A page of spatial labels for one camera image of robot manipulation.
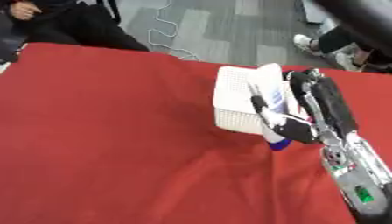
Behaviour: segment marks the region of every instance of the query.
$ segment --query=shoe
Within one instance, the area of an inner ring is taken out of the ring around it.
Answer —
[[[335,55],[335,60],[338,65],[343,67],[347,71],[352,71],[352,72],[361,72],[362,68],[359,66],[355,66],[353,64],[353,56],[352,55],[346,55],[343,52],[338,52]]]
[[[313,51],[311,49],[311,42],[312,39],[309,37],[306,37],[305,35],[302,34],[297,34],[294,36],[294,45],[299,48],[303,52],[307,52],[313,56],[316,57],[321,57],[323,56],[323,53],[321,51]]]

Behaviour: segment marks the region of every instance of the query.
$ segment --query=white plastic basket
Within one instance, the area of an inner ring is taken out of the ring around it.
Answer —
[[[224,130],[263,134],[262,120],[250,101],[248,75],[254,69],[224,66],[213,94],[215,124]]]

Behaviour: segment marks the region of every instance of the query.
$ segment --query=red tablecloth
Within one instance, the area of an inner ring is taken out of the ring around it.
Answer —
[[[219,67],[29,45],[0,77],[0,223],[353,223],[319,145],[214,127]],[[392,165],[392,77],[325,72]]]

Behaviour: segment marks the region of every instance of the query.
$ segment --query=white bottle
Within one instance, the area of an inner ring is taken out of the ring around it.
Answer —
[[[282,68],[278,64],[262,66],[248,77],[249,85],[256,86],[269,109],[277,113],[285,113],[284,80]],[[262,135],[269,142],[272,150],[282,150],[291,140],[279,136],[262,121]]]

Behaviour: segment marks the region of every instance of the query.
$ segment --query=robotic arm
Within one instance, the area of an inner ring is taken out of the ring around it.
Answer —
[[[318,69],[290,71],[283,77],[313,121],[270,110],[257,87],[249,85],[256,113],[283,137],[324,144],[323,166],[359,224],[392,223],[392,174],[357,134],[358,125],[334,81]]]

